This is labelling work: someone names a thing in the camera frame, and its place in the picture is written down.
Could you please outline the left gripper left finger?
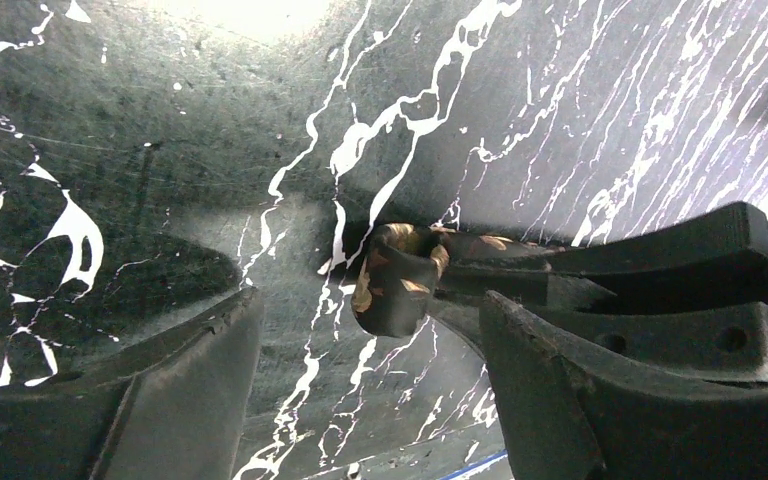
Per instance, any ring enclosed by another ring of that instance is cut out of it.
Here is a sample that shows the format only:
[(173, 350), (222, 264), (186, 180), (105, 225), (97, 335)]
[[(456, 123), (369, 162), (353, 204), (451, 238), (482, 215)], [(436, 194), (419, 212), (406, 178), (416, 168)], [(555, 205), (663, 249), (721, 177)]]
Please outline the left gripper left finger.
[(227, 479), (264, 305), (243, 289), (82, 371), (0, 388), (0, 479)]

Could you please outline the dark floral tie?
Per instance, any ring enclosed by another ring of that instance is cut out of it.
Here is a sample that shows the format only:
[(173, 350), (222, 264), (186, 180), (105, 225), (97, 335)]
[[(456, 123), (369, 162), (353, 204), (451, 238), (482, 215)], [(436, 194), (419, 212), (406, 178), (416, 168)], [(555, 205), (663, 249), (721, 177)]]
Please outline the dark floral tie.
[(351, 299), (358, 324), (375, 336), (412, 336), (434, 299), (471, 303), (491, 284), (492, 263), (560, 253), (558, 246), (493, 234), (389, 223), (373, 230)]

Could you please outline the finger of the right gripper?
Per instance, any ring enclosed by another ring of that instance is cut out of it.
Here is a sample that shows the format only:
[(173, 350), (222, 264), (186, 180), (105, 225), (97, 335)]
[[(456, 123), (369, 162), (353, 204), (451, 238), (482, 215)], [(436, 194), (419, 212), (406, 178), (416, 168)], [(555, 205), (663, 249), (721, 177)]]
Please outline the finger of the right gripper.
[(614, 293), (613, 311), (768, 305), (768, 217), (734, 202), (665, 229), (603, 245), (536, 255), (454, 257), (440, 290), (523, 291), (541, 274), (590, 280)]
[(485, 361), (496, 391), (768, 391), (768, 305), (593, 314), (482, 298), (429, 316)]

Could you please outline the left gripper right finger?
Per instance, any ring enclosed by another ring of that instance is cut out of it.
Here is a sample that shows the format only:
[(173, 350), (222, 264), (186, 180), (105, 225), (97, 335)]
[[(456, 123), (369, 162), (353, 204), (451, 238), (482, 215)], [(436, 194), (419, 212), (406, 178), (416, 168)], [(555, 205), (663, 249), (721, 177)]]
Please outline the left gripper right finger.
[(768, 479), (768, 390), (668, 373), (496, 292), (482, 346), (518, 479)]

